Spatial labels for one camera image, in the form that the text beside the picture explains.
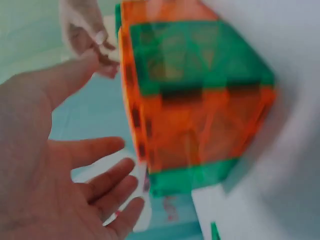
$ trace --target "white wall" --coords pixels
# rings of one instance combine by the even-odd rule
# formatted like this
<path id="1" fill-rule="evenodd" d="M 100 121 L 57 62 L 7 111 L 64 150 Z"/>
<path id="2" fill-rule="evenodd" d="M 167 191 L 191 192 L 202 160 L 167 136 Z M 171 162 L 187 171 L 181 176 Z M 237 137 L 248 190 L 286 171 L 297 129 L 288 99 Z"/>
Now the white wall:
<path id="1" fill-rule="evenodd" d="M 278 99 L 227 181 L 212 189 L 223 240 L 320 239 L 320 1 L 204 0 L 266 59 Z"/>

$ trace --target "orange plastic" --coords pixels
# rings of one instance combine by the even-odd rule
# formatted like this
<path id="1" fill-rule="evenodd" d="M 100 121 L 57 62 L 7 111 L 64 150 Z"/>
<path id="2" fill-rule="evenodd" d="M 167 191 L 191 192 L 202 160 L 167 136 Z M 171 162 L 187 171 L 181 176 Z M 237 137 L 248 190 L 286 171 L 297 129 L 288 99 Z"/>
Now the orange plastic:
<path id="1" fill-rule="evenodd" d="M 143 97 L 128 28 L 119 46 L 125 108 L 149 173 L 240 157 L 274 102 L 275 90 L 258 85 Z"/>
<path id="2" fill-rule="evenodd" d="M 219 17 L 200 0 L 140 0 L 121 4 L 123 26 L 178 21 L 214 21 Z"/>

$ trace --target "green magnetic tile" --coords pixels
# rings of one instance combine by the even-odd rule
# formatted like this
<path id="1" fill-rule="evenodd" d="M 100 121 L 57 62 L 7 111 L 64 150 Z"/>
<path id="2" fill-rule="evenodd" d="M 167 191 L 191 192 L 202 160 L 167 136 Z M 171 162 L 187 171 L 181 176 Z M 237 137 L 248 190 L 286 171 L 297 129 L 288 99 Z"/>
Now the green magnetic tile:
<path id="1" fill-rule="evenodd" d="M 193 189 L 223 181 L 238 162 L 238 158 L 204 165 L 177 168 L 149 175 L 150 192 L 155 197 L 189 193 Z"/>
<path id="2" fill-rule="evenodd" d="M 218 232 L 218 228 L 215 222 L 211 223 L 211 236 L 212 236 L 212 240 L 221 240 Z"/>
<path id="3" fill-rule="evenodd" d="M 130 27 L 144 96 L 194 88 L 273 85 L 274 75 L 224 21 L 153 22 Z"/>
<path id="4" fill-rule="evenodd" d="M 122 26 L 121 20 L 121 4 L 118 3 L 115 5 L 115 36 L 118 39 L 118 32 L 120 27 Z"/>

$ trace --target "magnetic tile cube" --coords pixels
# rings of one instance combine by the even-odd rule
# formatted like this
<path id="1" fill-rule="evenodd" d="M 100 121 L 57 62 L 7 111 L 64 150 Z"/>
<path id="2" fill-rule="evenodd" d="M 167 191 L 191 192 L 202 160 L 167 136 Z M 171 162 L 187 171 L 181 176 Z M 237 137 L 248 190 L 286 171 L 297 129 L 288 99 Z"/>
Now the magnetic tile cube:
<path id="1" fill-rule="evenodd" d="M 274 74 L 199 0 L 125 1 L 115 12 L 123 100 L 151 193 L 223 181 L 273 105 Z"/>

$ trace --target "human hand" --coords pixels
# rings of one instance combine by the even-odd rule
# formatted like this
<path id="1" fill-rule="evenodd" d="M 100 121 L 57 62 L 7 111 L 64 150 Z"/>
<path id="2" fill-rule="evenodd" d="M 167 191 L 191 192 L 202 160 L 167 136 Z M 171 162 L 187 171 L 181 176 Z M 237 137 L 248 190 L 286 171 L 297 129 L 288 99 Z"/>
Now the human hand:
<path id="1" fill-rule="evenodd" d="M 97 72 L 114 79 L 119 63 L 103 55 L 100 46 L 113 51 L 116 48 L 108 42 L 97 0 L 59 0 L 60 23 L 65 44 L 76 56 L 94 49 L 98 54 L 100 67 Z"/>
<path id="2" fill-rule="evenodd" d="M 103 226 L 138 185 L 129 176 L 131 159 L 87 183 L 71 179 L 72 169 L 119 151 L 124 141 L 48 140 L 52 111 L 98 67 L 91 50 L 78 60 L 19 74 L 0 85 L 0 239 L 122 240 L 132 231 L 144 206 L 139 197 Z"/>

